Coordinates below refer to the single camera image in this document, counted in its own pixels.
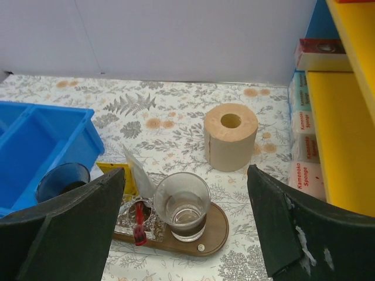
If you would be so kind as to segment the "red toothbrush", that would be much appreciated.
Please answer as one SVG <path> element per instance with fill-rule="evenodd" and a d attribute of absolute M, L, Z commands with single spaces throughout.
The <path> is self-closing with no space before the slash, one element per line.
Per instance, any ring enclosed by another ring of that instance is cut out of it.
<path fill-rule="evenodd" d="M 133 237 L 136 246 L 142 246 L 147 242 L 146 233 L 144 230 L 144 213 L 143 213 L 143 202 L 139 201 L 135 203 L 135 227 L 133 229 Z"/>

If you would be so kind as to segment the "white toothpaste tube black cap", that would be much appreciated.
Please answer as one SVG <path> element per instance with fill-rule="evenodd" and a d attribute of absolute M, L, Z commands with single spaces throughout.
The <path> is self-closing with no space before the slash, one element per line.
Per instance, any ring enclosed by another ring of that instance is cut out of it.
<path fill-rule="evenodd" d="M 143 165 L 134 157 L 134 155 L 123 145 L 124 155 L 127 164 L 131 169 L 133 179 L 139 194 L 136 197 L 142 198 L 145 201 L 145 206 L 152 208 L 153 198 L 156 191 L 156 185 L 152 179 L 147 175 Z"/>

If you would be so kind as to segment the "clear acrylic holder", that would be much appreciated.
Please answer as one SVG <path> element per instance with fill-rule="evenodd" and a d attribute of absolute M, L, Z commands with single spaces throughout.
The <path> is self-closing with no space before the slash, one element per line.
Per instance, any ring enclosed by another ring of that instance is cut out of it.
<path fill-rule="evenodd" d="M 144 212 L 144 230 L 149 241 L 162 242 L 166 224 L 157 216 L 151 198 L 124 195 L 120 205 L 115 234 L 122 237 L 132 237 L 133 228 L 136 226 L 135 204 L 141 202 Z"/>

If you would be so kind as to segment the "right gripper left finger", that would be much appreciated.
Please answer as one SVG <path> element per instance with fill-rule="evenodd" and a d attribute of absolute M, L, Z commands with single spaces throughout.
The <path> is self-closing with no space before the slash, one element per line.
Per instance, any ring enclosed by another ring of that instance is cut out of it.
<path fill-rule="evenodd" d="M 114 169 L 1 218 L 1 280 L 101 280 L 124 174 Z"/>

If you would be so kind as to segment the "yellow toothpaste tube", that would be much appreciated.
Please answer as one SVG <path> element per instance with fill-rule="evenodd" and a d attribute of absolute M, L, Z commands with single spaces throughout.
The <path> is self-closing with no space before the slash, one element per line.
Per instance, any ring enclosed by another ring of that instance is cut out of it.
<path fill-rule="evenodd" d="M 131 169 L 127 163 L 96 163 L 99 169 L 103 173 L 108 173 L 117 168 L 123 168 L 125 170 L 124 180 L 125 180 L 125 187 L 124 187 L 124 194 L 137 196 L 139 194 L 138 189 L 135 184 L 135 180 L 133 179 Z"/>

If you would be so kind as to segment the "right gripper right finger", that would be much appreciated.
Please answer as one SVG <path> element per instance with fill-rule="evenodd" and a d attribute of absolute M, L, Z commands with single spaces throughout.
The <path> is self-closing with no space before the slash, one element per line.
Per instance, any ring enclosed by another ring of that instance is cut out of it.
<path fill-rule="evenodd" d="M 251 201 L 268 277 L 374 280 L 374 218 L 293 189 L 249 165 Z"/>

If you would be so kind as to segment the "clear glass cup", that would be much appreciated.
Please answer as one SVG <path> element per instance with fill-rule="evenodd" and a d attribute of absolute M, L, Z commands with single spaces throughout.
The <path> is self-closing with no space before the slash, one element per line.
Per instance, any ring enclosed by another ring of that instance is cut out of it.
<path fill-rule="evenodd" d="M 210 205 L 208 185 L 201 177 L 188 172 L 167 176 L 154 194 L 155 212 L 182 242 L 193 242 L 202 236 Z"/>

